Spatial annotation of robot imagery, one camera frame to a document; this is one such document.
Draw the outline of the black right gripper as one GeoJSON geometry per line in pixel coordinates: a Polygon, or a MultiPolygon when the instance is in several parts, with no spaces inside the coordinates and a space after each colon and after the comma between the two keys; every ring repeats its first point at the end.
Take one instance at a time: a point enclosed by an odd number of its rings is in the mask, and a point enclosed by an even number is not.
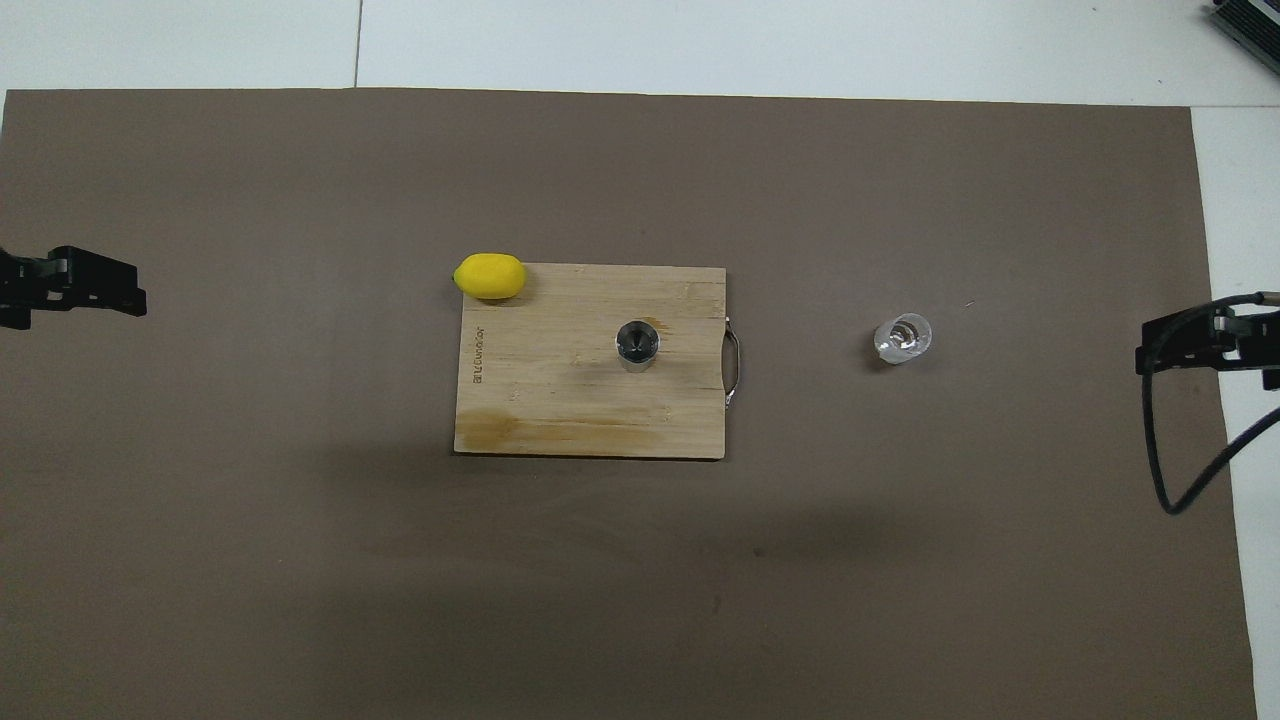
{"type": "Polygon", "coordinates": [[[1156,341],[1172,328],[1175,320],[1190,310],[1146,322],[1135,347],[1135,374],[1143,375],[1171,369],[1208,368],[1236,372],[1238,361],[1228,355],[1238,351],[1240,369],[1261,372],[1265,391],[1279,391],[1279,311],[1240,315],[1231,307],[1211,307],[1193,313],[1192,318],[1172,329],[1156,348],[1156,341]]]}

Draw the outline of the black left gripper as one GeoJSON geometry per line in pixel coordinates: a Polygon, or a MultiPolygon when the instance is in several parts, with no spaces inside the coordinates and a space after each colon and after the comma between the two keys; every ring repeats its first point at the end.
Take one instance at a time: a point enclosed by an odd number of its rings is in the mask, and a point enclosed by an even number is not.
{"type": "MultiPolygon", "coordinates": [[[[147,295],[137,266],[83,249],[61,246],[47,260],[47,309],[104,309],[129,316],[147,314],[147,295]]],[[[37,273],[37,258],[1,251],[1,327],[31,328],[32,311],[46,307],[46,288],[37,273]]]]}

